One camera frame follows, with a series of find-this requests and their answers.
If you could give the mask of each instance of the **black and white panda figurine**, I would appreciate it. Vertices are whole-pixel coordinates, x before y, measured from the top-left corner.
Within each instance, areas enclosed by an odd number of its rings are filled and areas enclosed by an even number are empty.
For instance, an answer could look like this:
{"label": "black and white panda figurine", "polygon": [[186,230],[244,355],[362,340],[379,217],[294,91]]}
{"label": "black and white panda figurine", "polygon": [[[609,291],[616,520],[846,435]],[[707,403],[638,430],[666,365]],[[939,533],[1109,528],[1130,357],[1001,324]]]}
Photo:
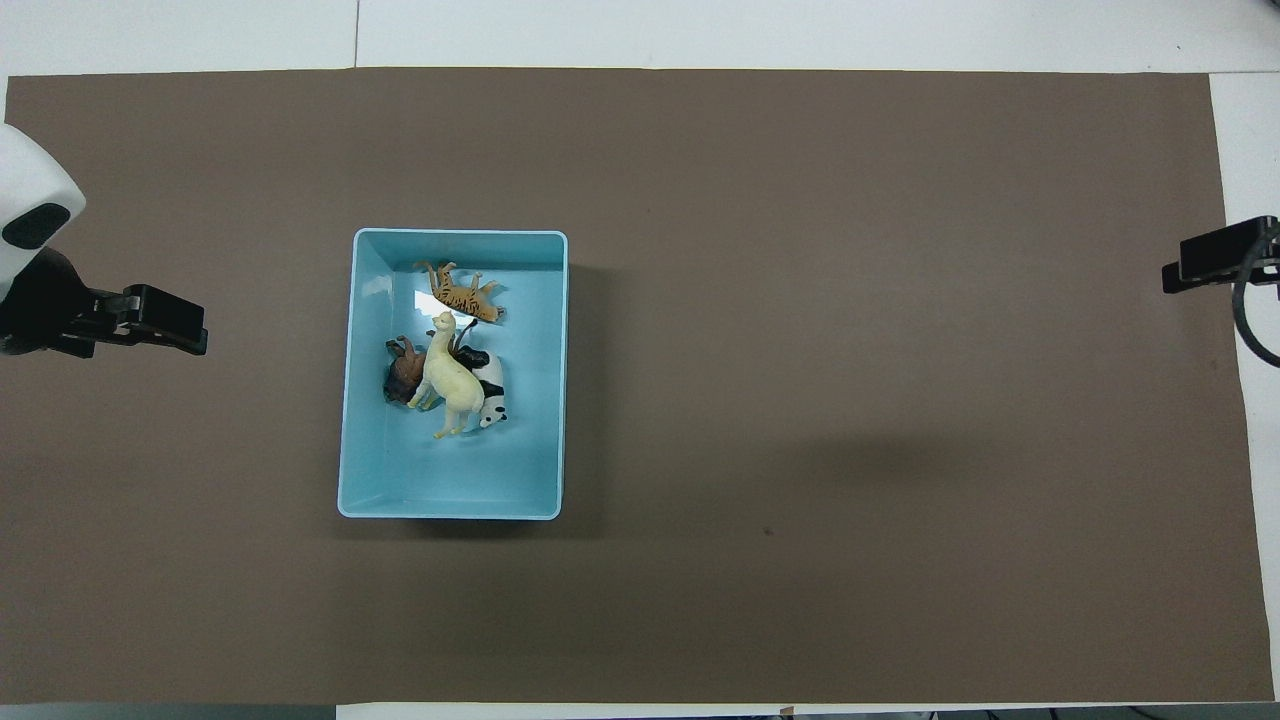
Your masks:
{"label": "black and white panda figurine", "polygon": [[471,370],[484,388],[484,405],[480,406],[480,427],[507,419],[507,391],[502,387],[502,361],[484,350],[463,345],[453,351],[453,359]]}

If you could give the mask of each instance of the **orange tiger figurine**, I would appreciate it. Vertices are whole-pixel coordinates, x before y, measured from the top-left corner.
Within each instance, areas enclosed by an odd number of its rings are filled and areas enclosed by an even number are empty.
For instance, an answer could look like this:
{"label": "orange tiger figurine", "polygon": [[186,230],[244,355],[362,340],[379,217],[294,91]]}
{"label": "orange tiger figurine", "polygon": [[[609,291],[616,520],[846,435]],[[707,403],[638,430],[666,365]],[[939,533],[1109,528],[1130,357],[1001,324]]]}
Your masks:
{"label": "orange tiger figurine", "polygon": [[453,275],[451,274],[457,268],[454,263],[440,265],[439,269],[433,268],[426,260],[413,263],[415,268],[419,265],[426,268],[428,281],[431,283],[431,295],[449,307],[460,313],[475,315],[486,323],[495,323],[498,318],[506,314],[506,307],[489,301],[489,293],[493,292],[493,288],[498,287],[497,281],[489,281],[484,287],[480,287],[480,273],[475,273],[471,275],[471,287],[458,287],[453,284]]}

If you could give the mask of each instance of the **black clamp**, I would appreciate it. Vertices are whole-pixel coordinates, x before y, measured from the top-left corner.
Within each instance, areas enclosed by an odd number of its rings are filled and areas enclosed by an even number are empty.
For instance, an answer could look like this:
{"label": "black clamp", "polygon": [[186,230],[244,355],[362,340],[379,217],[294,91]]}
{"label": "black clamp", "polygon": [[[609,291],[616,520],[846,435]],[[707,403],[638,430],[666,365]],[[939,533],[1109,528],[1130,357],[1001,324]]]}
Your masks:
{"label": "black clamp", "polygon": [[1231,310],[1240,340],[1262,361],[1280,368],[1280,355],[1271,352],[1249,328],[1244,314],[1244,288],[1280,283],[1280,220],[1263,215],[1184,240],[1178,261],[1161,269],[1166,293],[1204,284],[1233,283]]}
{"label": "black clamp", "polygon": [[84,287],[56,250],[42,249],[0,302],[0,352],[51,348],[92,357],[99,342],[163,345],[204,355],[205,309],[148,284],[124,292]]}

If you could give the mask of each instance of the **toy animal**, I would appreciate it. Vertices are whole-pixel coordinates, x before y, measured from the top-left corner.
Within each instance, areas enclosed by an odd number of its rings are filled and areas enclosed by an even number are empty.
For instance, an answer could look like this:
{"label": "toy animal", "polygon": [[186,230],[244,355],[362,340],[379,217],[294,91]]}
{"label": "toy animal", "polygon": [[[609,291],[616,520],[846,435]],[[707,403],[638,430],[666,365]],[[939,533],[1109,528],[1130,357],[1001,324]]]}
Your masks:
{"label": "toy animal", "polygon": [[436,393],[444,398],[444,427],[435,433],[439,439],[445,434],[458,434],[467,424],[471,413],[479,413],[484,405],[484,388],[480,380],[471,374],[449,354],[453,342],[453,333],[457,331],[457,320],[453,313],[445,310],[431,318],[435,325],[435,334],[426,347],[426,364],[422,366],[422,382],[417,386],[417,392],[410,398],[408,406],[417,407],[426,400],[430,405],[430,393]]}
{"label": "toy animal", "polygon": [[460,287],[453,284],[452,272],[457,268],[456,264],[448,263],[436,269],[426,260],[413,263],[415,268],[419,265],[426,268],[428,282],[431,284],[431,295],[449,307],[460,313],[475,315],[486,323],[498,322],[498,318],[507,311],[506,307],[489,301],[489,293],[493,292],[493,288],[498,287],[497,281],[489,281],[484,287],[480,287],[481,274],[475,273],[471,275],[471,287]]}
{"label": "toy animal", "polygon": [[463,345],[453,354],[458,364],[471,370],[484,388],[484,406],[480,407],[480,427],[507,419],[507,389],[502,387],[502,361],[484,350]]}
{"label": "toy animal", "polygon": [[426,363],[426,355],[417,352],[413,343],[404,336],[388,340],[387,348],[396,355],[396,359],[387,369],[383,395],[388,402],[408,402],[413,397],[415,388],[422,382],[422,365]]}

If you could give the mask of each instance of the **black cable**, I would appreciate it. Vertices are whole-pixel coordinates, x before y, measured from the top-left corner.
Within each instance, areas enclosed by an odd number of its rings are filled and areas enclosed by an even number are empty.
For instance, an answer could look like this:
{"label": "black cable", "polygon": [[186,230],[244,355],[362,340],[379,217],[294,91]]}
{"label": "black cable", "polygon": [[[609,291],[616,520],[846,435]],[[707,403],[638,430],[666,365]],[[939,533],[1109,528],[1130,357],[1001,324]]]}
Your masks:
{"label": "black cable", "polygon": [[1130,705],[1129,710],[1133,710],[1134,712],[1137,712],[1138,715],[1142,715],[1147,720],[1165,720],[1164,717],[1160,717],[1158,715],[1152,715],[1152,714],[1147,712],[1146,710],[1143,710],[1140,707],[1134,707],[1134,706]]}
{"label": "black cable", "polygon": [[1244,254],[1244,259],[1240,260],[1240,272],[1236,273],[1235,287],[1231,288],[1231,314],[1235,316],[1235,329],[1240,333],[1240,340],[1244,341],[1244,345],[1261,357],[1263,363],[1280,368],[1280,355],[1271,352],[1262,345],[1258,336],[1253,334],[1253,329],[1249,328],[1248,318],[1244,316],[1244,288],[1249,284],[1253,265],[1262,258],[1267,251],[1267,246],[1277,236],[1280,236],[1280,227],[1260,234],[1258,240],[1253,241],[1253,245],[1249,246],[1249,251]]}

